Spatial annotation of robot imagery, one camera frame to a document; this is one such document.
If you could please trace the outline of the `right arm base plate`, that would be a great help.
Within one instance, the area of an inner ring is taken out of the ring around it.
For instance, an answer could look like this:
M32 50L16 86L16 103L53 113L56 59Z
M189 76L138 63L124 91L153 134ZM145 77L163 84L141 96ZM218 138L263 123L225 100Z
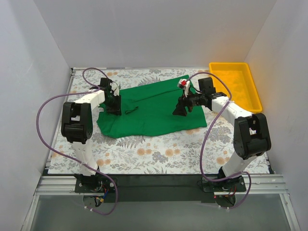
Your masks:
M228 179L225 181L212 182L207 181L202 177L197 181L197 186L204 192L223 192L223 193L232 193L232 192L246 192L246 186L244 178L239 176L237 178Z

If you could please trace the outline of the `yellow plastic tray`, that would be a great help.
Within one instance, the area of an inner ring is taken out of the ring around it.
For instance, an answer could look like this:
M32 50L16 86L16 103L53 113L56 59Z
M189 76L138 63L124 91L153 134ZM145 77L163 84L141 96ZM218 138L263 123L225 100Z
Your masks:
M241 108L260 113L263 108L247 63L211 62L210 73L219 77L232 93L232 100Z

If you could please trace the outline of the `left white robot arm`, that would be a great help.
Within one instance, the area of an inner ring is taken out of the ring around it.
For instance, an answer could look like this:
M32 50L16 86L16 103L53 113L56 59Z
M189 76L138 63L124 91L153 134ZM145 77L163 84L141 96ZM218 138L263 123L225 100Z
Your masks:
M108 114L122 114L119 88L108 78L101 78L100 84L93 88L93 92L74 102L65 102L61 123L62 136L71 144L77 160L81 162L80 172L75 177L93 193L104 190L103 177L95 172L98 165L91 149L92 111L100 104L104 104L104 111Z

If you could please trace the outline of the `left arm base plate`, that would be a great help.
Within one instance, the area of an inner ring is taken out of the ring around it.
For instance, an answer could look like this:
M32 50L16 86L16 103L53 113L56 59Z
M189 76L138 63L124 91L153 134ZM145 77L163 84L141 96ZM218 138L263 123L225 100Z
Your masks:
M115 183L102 176L80 177L75 184L75 193L115 193Z

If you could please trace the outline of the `green t shirt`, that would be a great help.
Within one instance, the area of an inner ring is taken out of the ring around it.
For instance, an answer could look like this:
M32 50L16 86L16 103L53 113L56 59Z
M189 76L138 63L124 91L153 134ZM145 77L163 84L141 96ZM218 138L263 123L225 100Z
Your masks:
M180 77L120 90L121 115L102 111L97 125L101 133L111 138L126 136L159 136L181 130L206 127L202 107L197 106L187 116L173 115L182 90Z

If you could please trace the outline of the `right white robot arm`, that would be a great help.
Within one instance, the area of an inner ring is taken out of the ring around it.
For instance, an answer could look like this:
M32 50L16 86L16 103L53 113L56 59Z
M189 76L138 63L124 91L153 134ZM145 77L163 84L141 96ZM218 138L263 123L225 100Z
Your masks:
M235 181L244 173L245 168L258 156L271 149L270 133L266 116L253 114L232 102L231 94L216 92L210 77L198 81L200 91L192 93L190 80L180 79L178 87L183 93L178 98L173 114L187 116L196 106L204 106L217 116L222 116L233 125L234 153L229 161L219 169L216 179L205 179L223 191L235 186Z

